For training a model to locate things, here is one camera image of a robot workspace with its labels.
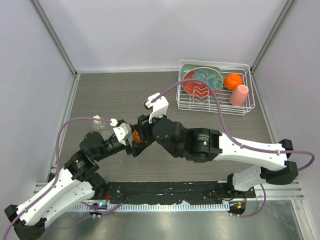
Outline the orange bottle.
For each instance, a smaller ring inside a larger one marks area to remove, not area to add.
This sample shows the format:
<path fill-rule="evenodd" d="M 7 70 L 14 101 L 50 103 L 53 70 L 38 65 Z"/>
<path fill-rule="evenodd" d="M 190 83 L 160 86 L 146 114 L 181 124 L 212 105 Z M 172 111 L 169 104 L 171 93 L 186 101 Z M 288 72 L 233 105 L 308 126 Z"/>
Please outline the orange bottle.
<path fill-rule="evenodd" d="M 140 137 L 140 134 L 139 134 L 139 131 L 137 129 L 134 129 L 133 132 L 132 132 L 132 139 L 135 143 L 137 144 L 141 144 L 142 143 L 142 140 L 141 140 L 141 137 Z"/>

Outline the clear bottle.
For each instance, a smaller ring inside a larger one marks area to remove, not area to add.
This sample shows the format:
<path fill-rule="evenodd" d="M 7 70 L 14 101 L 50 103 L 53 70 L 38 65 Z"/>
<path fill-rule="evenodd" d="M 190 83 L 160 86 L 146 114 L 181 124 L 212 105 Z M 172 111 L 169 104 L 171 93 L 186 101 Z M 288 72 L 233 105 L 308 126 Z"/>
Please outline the clear bottle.
<path fill-rule="evenodd" d="M 104 140 L 107 140 L 112 135 L 106 122 L 94 120 L 92 125 L 93 129 L 99 132 Z"/>

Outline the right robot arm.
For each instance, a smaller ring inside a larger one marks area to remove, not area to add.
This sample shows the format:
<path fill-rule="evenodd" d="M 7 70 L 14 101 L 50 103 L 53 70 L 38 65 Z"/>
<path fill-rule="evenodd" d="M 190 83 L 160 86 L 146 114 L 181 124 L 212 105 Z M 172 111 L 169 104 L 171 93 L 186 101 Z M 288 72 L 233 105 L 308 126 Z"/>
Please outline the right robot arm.
<path fill-rule="evenodd" d="M 132 130 L 132 143 L 138 151 L 157 142 L 172 157 L 195 163 L 235 161 L 250 164 L 248 169 L 227 176 L 225 190 L 233 198 L 263 183 L 291 184 L 298 176 L 297 164 L 288 160 L 288 153 L 281 152 L 286 148 L 281 143 L 256 142 L 255 145 L 262 151 L 253 151 L 235 144 L 220 131 L 186 128 L 165 116 L 149 121 L 148 116 L 142 115 Z"/>

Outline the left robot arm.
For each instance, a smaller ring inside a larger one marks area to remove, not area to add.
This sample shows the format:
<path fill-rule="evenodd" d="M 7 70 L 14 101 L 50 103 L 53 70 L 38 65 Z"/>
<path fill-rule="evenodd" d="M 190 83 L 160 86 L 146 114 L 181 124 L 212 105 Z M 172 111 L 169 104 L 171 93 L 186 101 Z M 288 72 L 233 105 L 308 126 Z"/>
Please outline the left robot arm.
<path fill-rule="evenodd" d="M 98 161 L 121 151 L 136 157 L 153 142 L 153 124 L 149 120 L 139 119 L 135 125 L 116 119 L 109 123 L 113 134 L 108 139 L 98 131 L 87 133 L 80 149 L 57 168 L 45 187 L 24 203 L 11 204 L 4 210 L 9 228 L 20 240 L 39 239 L 54 220 L 74 205 L 106 195 L 108 184 L 97 172 Z"/>

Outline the teal square plate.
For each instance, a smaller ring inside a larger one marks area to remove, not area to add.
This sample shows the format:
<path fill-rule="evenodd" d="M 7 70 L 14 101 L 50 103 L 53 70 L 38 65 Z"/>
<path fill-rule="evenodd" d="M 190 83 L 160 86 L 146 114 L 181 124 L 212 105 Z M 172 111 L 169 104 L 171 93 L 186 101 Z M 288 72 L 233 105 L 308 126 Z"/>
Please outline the teal square plate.
<path fill-rule="evenodd" d="M 188 72 L 192 71 L 193 69 L 197 69 L 197 68 L 211 68 L 211 69 L 218 71 L 219 73 L 221 72 L 220 68 L 216 67 L 216 66 L 207 66 L 207 65 L 198 65 L 198 64 L 183 64 L 180 69 L 180 79 L 182 80 Z"/>

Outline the red teal floral plate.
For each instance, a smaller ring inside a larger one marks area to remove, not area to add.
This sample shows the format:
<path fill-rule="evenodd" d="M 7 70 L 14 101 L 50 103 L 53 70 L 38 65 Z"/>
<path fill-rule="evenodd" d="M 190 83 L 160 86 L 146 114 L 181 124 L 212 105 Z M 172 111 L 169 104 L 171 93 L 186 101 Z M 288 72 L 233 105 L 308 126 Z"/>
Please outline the red teal floral plate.
<path fill-rule="evenodd" d="M 197 81 L 188 81 L 182 84 L 183 90 L 198 98 L 211 97 L 213 94 L 207 87 L 209 85 L 215 93 L 223 87 L 223 76 L 217 67 L 196 67 L 191 70 L 184 70 L 183 80 L 194 79 Z"/>

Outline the orange bowl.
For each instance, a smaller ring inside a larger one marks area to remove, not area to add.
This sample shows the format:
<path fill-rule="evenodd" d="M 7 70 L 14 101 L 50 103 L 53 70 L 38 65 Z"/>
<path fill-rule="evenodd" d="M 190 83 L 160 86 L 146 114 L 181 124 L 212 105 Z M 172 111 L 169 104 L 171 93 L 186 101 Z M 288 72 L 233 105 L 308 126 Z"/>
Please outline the orange bowl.
<path fill-rule="evenodd" d="M 231 73 L 224 78 L 223 85 L 229 91 L 234 91 L 243 84 L 243 78 L 237 73 Z"/>

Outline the pink cup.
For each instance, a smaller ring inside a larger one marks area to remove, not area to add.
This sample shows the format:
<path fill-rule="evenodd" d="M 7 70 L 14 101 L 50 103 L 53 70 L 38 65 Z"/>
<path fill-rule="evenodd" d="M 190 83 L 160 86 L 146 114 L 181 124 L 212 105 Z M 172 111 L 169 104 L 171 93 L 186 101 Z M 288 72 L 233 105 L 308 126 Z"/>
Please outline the pink cup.
<path fill-rule="evenodd" d="M 232 92 L 229 102 L 233 106 L 242 106 L 249 95 L 249 88 L 246 85 L 239 85 L 237 88 Z"/>

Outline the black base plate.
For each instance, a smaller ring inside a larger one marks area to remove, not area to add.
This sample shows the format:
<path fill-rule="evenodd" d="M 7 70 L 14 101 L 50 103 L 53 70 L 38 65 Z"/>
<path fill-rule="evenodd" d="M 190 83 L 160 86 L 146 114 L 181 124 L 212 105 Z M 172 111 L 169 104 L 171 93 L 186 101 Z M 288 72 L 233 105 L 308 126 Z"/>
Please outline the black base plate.
<path fill-rule="evenodd" d="M 220 204 L 235 199 L 253 199 L 253 187 L 246 192 L 228 189 L 219 181 L 108 182 L 104 194 L 112 204 L 191 205 Z"/>

